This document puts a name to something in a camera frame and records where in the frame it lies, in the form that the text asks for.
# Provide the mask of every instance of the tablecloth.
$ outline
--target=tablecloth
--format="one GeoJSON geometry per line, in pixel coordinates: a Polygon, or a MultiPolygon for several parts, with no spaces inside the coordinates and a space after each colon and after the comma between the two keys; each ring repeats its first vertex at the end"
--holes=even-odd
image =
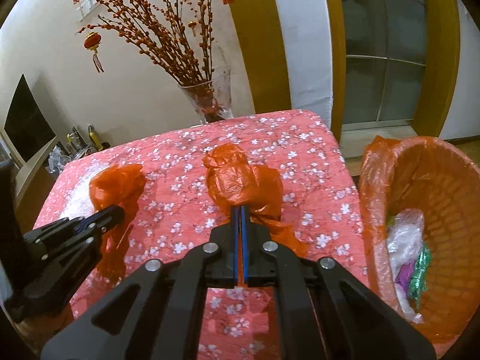
{"type": "MultiPolygon", "coordinates": [[[[252,164],[279,170],[282,221],[291,223],[296,237],[308,244],[307,258],[333,256],[368,285],[356,187],[332,133],[309,111],[272,112],[171,131],[69,163],[35,227],[59,219],[92,169],[139,163],[147,184],[128,235],[126,274],[150,258],[181,258],[207,242],[210,230],[225,220],[208,196],[202,159],[207,151],[230,142],[245,150],[252,164]]],[[[93,270],[71,299],[74,317],[121,279],[112,282],[93,270]]],[[[278,359],[272,291],[208,290],[198,353],[199,359],[278,359]]]]}

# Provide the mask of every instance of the metal bolt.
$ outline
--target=metal bolt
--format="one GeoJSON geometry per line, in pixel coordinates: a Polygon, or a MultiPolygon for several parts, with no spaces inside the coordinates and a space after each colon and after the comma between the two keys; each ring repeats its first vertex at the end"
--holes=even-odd
{"type": "Polygon", "coordinates": [[[332,269],[335,266],[335,260],[330,257],[323,257],[320,260],[320,266],[324,269],[332,269]]]}
{"type": "Polygon", "coordinates": [[[263,244],[264,251],[276,251],[278,249],[278,244],[273,241],[267,241],[263,244]]]}
{"type": "Polygon", "coordinates": [[[214,242],[207,242],[203,245],[203,251],[206,253],[213,253],[218,250],[218,245],[214,242]]]}
{"type": "Polygon", "coordinates": [[[145,269],[147,269],[147,271],[150,271],[150,272],[155,272],[155,271],[158,271],[161,266],[162,266],[162,261],[160,261],[159,259],[150,259],[145,264],[145,269]]]}

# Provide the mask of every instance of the glass vase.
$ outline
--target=glass vase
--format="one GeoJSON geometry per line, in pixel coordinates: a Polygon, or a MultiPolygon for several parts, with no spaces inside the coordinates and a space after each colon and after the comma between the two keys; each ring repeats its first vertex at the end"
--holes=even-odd
{"type": "Polygon", "coordinates": [[[180,88],[188,96],[202,124],[233,118],[230,69],[216,67],[211,81],[180,88]]]}

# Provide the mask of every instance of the trash bin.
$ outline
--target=trash bin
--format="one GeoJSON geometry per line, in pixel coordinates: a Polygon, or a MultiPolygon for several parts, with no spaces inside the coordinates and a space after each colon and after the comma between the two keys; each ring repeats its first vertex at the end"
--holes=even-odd
{"type": "Polygon", "coordinates": [[[407,208],[425,216],[431,250],[424,323],[414,325],[445,353],[480,302],[480,170],[453,145],[432,137],[376,137],[359,182],[370,288],[400,314],[386,248],[386,219],[407,208]]]}

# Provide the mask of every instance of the white wall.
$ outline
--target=white wall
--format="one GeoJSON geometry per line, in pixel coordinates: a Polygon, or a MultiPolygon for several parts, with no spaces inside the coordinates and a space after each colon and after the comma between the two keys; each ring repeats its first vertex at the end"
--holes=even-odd
{"type": "Polygon", "coordinates": [[[308,109],[330,126],[332,43],[326,0],[276,0],[289,72],[292,108],[308,109]]]}
{"type": "MultiPolygon", "coordinates": [[[[87,32],[76,31],[97,23],[97,14],[106,14],[105,8],[98,8],[82,23],[76,8],[71,0],[18,0],[7,17],[0,28],[0,126],[21,74],[61,137],[71,126],[85,131],[93,124],[116,145],[198,124],[174,79],[115,31],[99,30],[99,58],[105,73],[98,74],[92,52],[83,48],[87,32]]],[[[232,67],[234,115],[253,114],[230,7],[214,0],[213,12],[215,39],[232,67]]],[[[218,56],[214,63],[221,64],[218,56]]]]}
{"type": "Polygon", "coordinates": [[[461,0],[457,84],[440,138],[480,135],[480,31],[461,0]]]}

